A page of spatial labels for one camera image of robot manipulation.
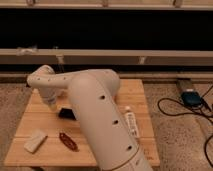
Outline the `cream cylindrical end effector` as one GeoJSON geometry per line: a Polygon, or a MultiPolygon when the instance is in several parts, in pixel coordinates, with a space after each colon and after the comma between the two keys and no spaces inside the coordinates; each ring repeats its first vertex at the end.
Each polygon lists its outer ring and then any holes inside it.
{"type": "Polygon", "coordinates": [[[57,96],[56,90],[53,88],[41,88],[39,94],[44,104],[46,104],[51,110],[57,109],[57,96]]]}

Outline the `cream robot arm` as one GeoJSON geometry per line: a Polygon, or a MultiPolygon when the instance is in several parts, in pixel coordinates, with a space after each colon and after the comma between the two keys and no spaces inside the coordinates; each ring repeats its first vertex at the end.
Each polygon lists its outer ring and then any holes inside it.
{"type": "Polygon", "coordinates": [[[114,101],[120,78],[111,69],[89,69],[56,74],[48,65],[27,77],[45,103],[53,103],[57,89],[67,91],[80,124],[102,171],[153,171],[143,149],[133,137],[114,101]]]}

